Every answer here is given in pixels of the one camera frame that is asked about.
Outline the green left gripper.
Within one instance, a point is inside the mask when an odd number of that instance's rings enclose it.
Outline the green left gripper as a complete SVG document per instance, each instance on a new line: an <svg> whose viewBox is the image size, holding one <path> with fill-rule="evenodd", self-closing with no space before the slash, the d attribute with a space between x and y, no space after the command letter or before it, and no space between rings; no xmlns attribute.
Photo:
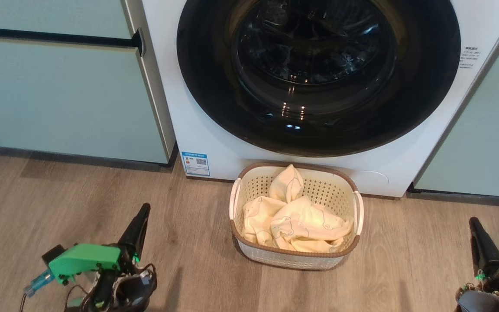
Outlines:
<svg viewBox="0 0 499 312"><path fill-rule="evenodd" d="M69 249L57 245L48 252L48 269L62 285L89 271L134 274L144 249L150 212L151 205L143 204L117 244L77 244Z"/></svg>

